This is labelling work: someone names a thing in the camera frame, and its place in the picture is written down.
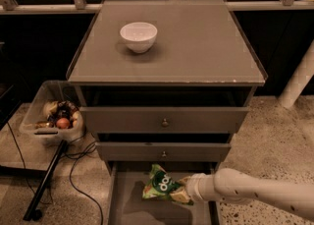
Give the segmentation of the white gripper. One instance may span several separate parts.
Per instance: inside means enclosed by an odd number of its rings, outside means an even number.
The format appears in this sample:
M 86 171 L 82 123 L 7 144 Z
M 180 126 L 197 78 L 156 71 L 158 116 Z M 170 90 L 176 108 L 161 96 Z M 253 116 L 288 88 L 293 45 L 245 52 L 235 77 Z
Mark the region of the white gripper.
M 204 173 L 193 174 L 178 180 L 185 188 L 178 188 L 170 193 L 172 200 L 180 203 L 214 201 L 216 192 L 214 188 L 214 177 Z

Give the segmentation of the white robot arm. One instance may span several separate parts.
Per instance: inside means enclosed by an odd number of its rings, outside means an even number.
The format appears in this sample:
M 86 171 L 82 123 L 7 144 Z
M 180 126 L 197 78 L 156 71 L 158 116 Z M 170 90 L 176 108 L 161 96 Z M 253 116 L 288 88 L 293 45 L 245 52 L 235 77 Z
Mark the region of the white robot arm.
M 194 174 L 170 193 L 181 203 L 219 201 L 243 204 L 255 199 L 307 220 L 314 220 L 314 185 L 259 179 L 224 168 L 214 174 Z

